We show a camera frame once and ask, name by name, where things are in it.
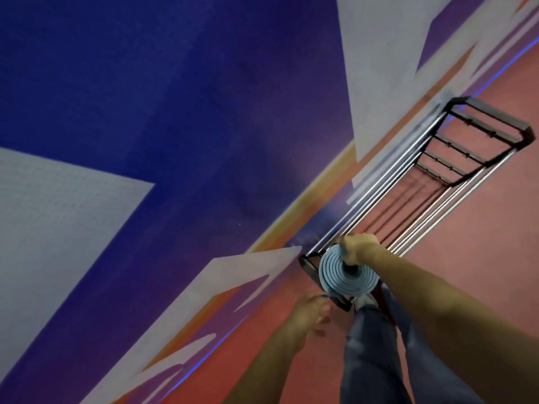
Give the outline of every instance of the denim pant leg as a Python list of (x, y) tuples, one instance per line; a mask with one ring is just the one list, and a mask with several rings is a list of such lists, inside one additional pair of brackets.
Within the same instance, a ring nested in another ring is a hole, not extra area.
[(408, 375), (416, 404), (481, 404), (483, 401), (432, 352), (385, 284), (382, 292), (406, 347)]
[(374, 306), (355, 313), (344, 348), (341, 404), (410, 404), (402, 382), (397, 332)]

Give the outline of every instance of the wall mural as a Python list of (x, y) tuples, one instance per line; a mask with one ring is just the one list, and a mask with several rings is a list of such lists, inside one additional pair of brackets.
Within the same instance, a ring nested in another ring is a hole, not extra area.
[(0, 400), (161, 401), (538, 11), (0, 1)]

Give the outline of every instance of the hand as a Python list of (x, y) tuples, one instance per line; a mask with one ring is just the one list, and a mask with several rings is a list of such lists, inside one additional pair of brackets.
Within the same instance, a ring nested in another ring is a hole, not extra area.
[(296, 352), (305, 345), (308, 333), (321, 337), (326, 335), (324, 330), (315, 329), (315, 326), (331, 322), (328, 316), (330, 310), (331, 304), (326, 294), (311, 293), (296, 302), (292, 313), (282, 326), (282, 329), (293, 338)]
[(365, 263), (366, 252), (381, 246), (376, 236), (372, 234), (345, 235), (339, 239), (339, 244), (344, 249), (343, 260), (346, 265)]

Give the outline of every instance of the person's right arm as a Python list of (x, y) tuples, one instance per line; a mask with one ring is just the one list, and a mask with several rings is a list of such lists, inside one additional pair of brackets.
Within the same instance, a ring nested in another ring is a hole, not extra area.
[(445, 280), (387, 251), (374, 235), (350, 235), (340, 243), (345, 262), (370, 266), (434, 353), (483, 400), (539, 402), (539, 340)]

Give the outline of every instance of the pink floor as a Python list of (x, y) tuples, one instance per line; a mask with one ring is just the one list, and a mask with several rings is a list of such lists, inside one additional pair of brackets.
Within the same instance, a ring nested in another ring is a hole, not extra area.
[[(528, 121), (539, 133), (538, 97), (538, 46), (524, 54), (479, 96), (492, 106)], [(453, 123), (444, 130), (452, 137), (465, 132), (466, 129)], [(538, 170), (539, 143), (535, 142), (503, 165), (406, 258), (469, 292), (539, 337)], [(391, 231), (398, 217), (413, 212), (438, 187), (420, 173), (410, 173), (359, 229), (368, 229), (380, 239), (390, 240), (396, 235)], [(221, 402), (271, 332), (287, 316), (293, 302), (314, 290), (313, 282), (298, 267), (165, 402)], [(309, 340), (296, 357), (282, 403), (339, 401), (343, 348), (352, 316), (335, 310), (333, 319), (327, 337)]]

